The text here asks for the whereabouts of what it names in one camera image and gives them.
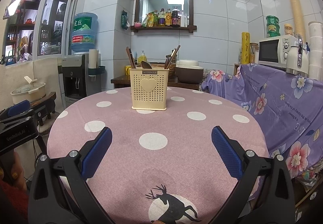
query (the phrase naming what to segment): stacked green tin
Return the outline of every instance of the stacked green tin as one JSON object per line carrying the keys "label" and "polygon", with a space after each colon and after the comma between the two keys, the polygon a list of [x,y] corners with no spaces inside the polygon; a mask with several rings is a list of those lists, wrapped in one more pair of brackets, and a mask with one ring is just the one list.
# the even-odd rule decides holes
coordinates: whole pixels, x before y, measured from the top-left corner
{"label": "stacked green tin", "polygon": [[268,37],[280,36],[279,19],[273,15],[266,16]]}

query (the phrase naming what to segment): deer print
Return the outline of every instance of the deer print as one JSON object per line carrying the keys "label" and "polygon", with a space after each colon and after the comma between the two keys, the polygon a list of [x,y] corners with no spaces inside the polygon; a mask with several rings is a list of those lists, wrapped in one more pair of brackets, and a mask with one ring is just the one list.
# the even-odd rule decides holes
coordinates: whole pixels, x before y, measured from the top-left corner
{"label": "deer print", "polygon": [[195,218],[197,218],[197,212],[191,205],[185,207],[184,203],[181,202],[179,199],[175,198],[174,196],[167,194],[166,187],[161,185],[161,187],[156,186],[157,190],[161,190],[163,193],[161,195],[156,194],[154,196],[152,190],[150,190],[149,195],[145,195],[148,199],[160,199],[165,205],[167,205],[167,202],[169,204],[169,207],[167,211],[161,215],[161,217],[158,219],[159,221],[165,223],[165,224],[176,224],[176,220],[179,220],[181,217],[185,216],[191,221],[200,222],[200,220],[196,220],[192,218],[189,214],[186,213],[187,210],[191,210],[194,213]]}

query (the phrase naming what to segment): pink tablecloth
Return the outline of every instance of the pink tablecloth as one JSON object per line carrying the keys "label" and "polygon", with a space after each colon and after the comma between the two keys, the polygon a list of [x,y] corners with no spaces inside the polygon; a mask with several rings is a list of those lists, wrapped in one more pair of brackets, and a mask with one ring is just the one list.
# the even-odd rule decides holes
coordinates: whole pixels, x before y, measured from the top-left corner
{"label": "pink tablecloth", "polygon": [[255,119],[221,97],[168,88],[166,111],[131,106],[130,88],[82,99],[55,121],[47,145],[51,158],[66,156],[111,128],[112,144],[88,185],[116,224],[208,223],[236,184],[212,144],[214,126],[268,156]]}

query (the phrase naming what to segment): stack of white containers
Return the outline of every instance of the stack of white containers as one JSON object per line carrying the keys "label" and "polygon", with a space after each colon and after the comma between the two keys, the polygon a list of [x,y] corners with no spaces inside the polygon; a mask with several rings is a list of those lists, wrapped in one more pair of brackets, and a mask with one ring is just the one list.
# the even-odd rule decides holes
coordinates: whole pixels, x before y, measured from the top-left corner
{"label": "stack of white containers", "polygon": [[310,49],[308,77],[321,81],[323,66],[323,33],[322,23],[309,22]]}

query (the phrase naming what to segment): beige plastic basket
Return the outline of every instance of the beige plastic basket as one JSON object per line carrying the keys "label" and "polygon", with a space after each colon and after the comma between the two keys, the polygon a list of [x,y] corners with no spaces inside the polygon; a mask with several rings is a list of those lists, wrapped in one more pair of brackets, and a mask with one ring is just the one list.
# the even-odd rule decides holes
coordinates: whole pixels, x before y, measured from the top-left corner
{"label": "beige plastic basket", "polygon": [[130,68],[132,108],[166,110],[169,69]]}

